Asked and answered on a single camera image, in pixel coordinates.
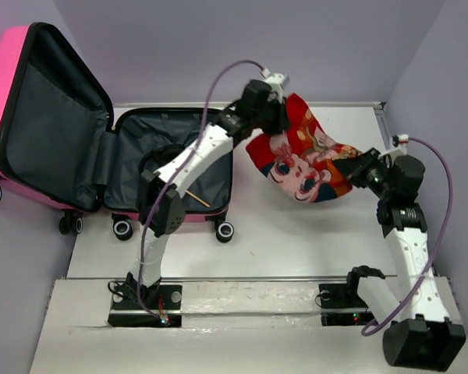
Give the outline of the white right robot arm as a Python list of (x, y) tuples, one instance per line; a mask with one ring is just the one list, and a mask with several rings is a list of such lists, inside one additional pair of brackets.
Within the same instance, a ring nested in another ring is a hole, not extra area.
[(383, 272), (356, 266), (343, 287), (351, 305), (366, 304), (373, 315), (362, 335), (382, 335), (385, 361), (393, 367), (446, 372), (466, 342), (464, 327), (453, 323), (431, 269), (435, 252), (427, 247), (427, 222), (416, 198), (424, 164), (398, 148), (382, 155), (370, 149), (338, 160), (335, 167), (355, 187), (378, 198), (377, 221), (391, 253), (400, 296)]

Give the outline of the wooden chopstick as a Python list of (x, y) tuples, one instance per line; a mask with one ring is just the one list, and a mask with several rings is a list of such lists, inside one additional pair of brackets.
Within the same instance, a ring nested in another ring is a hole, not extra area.
[(197, 195), (193, 194), (191, 191), (189, 190), (186, 190), (185, 193), (190, 196), (191, 198), (195, 199), (198, 203), (202, 204), (203, 206), (207, 207), (207, 208), (210, 208), (211, 205), (209, 203), (207, 203), (206, 201), (204, 201), (203, 199), (201, 199), (200, 197), (198, 197)]

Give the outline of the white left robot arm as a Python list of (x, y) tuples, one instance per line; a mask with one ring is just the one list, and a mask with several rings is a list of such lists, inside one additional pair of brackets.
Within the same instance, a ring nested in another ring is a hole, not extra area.
[(210, 122), (202, 121), (196, 140), (156, 171), (145, 170), (138, 185), (140, 251), (127, 275), (129, 296), (141, 308), (153, 305), (161, 279), (161, 262), (168, 237), (185, 220), (186, 190), (215, 161), (231, 153), (256, 129), (270, 135), (289, 127), (284, 89), (289, 77), (270, 74), (252, 79), (240, 99), (222, 109)]

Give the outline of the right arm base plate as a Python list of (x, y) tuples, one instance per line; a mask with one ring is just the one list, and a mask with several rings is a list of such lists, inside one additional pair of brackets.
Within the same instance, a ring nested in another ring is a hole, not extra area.
[(314, 301), (323, 313), (323, 326), (376, 327), (399, 305), (387, 282), (379, 278), (361, 278), (356, 289), (346, 283), (321, 283)]

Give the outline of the red patterned cloth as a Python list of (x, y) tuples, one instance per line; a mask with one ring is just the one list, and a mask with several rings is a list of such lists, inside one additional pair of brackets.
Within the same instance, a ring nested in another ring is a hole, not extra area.
[(361, 152), (334, 141), (301, 96), (289, 95), (285, 109), (288, 130), (273, 136), (262, 133), (246, 145), (256, 169), (299, 203), (329, 201), (351, 192), (353, 185), (334, 162)]

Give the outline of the pink hard-shell suitcase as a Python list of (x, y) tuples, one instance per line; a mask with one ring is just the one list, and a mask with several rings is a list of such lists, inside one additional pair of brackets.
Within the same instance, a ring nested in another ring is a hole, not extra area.
[(61, 210), (64, 235), (83, 216), (112, 215), (118, 240), (138, 220), (141, 158), (189, 146), (214, 108), (137, 108), (116, 117), (87, 65), (50, 23), (7, 29), (0, 38), (0, 201), (4, 189)]

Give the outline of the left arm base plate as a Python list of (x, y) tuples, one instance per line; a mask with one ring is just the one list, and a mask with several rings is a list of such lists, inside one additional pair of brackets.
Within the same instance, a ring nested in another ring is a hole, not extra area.
[(112, 294), (107, 323), (125, 328), (180, 328), (182, 326), (183, 286), (161, 284), (150, 293), (141, 292), (143, 308), (137, 293), (122, 280), (110, 280)]

